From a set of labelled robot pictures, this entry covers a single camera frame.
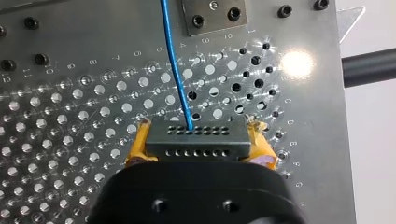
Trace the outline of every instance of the blue cable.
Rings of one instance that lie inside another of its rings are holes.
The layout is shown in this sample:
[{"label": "blue cable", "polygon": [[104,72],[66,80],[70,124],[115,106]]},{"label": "blue cable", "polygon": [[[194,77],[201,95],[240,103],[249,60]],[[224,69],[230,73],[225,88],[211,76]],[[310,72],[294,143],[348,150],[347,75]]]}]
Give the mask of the blue cable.
[{"label": "blue cable", "polygon": [[168,48],[169,61],[172,65],[172,71],[177,85],[178,96],[180,98],[181,106],[186,117],[187,128],[193,129],[191,112],[189,108],[189,100],[187,99],[186,92],[184,91],[183,81],[181,80],[180,73],[177,68],[177,59],[175,56],[175,49],[172,39],[172,26],[169,19],[168,0],[161,0],[161,7],[163,10],[163,27],[165,29],[166,47]]}]

